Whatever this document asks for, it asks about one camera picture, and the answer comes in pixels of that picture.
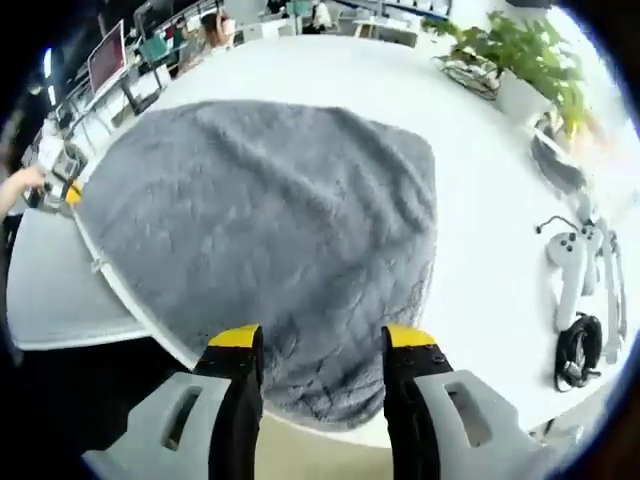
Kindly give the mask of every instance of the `yellow object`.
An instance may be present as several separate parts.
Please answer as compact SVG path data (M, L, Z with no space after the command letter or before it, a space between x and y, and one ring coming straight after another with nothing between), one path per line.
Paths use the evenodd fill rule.
M65 198L66 202L72 207L80 203L82 200L82 190L80 185L77 182L73 182L67 191L67 198Z
M245 325L244 327L225 330L209 340L209 346L251 348L253 346L253 336L259 326L260 325L256 323L254 325Z
M435 345L436 341L431 335L417 328L405 327L403 325L387 325L391 346L397 347L423 347L425 345Z

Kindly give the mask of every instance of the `green leaves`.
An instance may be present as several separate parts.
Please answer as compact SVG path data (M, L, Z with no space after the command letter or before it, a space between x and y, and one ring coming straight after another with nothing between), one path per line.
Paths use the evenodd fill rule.
M434 18L424 17L422 19L422 30L431 32L441 37L443 35L451 35L459 39L460 29L449 20L436 20Z
M494 63L498 71L511 70L556 105L571 135L586 118L580 58L546 18L519 25L500 11L488 17L489 32L458 30L452 54L465 51Z

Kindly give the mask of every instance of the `monitor screen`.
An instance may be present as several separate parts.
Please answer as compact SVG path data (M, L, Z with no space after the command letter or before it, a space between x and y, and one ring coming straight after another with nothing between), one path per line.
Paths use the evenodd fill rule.
M107 33L100 45L91 52L88 68L93 93L125 68L124 23L122 20Z

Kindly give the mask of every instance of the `gray towel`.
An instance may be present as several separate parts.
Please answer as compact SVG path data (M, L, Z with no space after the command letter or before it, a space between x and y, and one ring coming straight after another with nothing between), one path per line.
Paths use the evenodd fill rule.
M435 256L422 138L335 108L149 113L109 149L78 213L194 352L262 325L276 414L337 431L382 407L380 329L415 325Z

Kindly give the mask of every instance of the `white controller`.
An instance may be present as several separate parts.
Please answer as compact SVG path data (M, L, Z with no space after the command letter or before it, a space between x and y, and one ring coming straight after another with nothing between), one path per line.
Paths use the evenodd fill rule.
M563 270L564 286L556 312L556 328L563 332L575 321L584 289L589 256L587 242L573 232L559 233L547 244L547 256Z
M618 353L622 349L622 341L620 339L618 327L618 298L613 291L613 251L611 242L609 241L609 228L607 222L600 218L596 222L596 226L606 235L607 241L602 246L604 256L604 275L607 282L607 314L609 316L609 334L607 335L607 343L602 347L602 354L609 365L613 365L618 361Z
M598 286L598 267L596 255L602 247L604 235L602 231L593 225L583 225L578 233L587 245L587 273L584 279L582 295L593 295Z

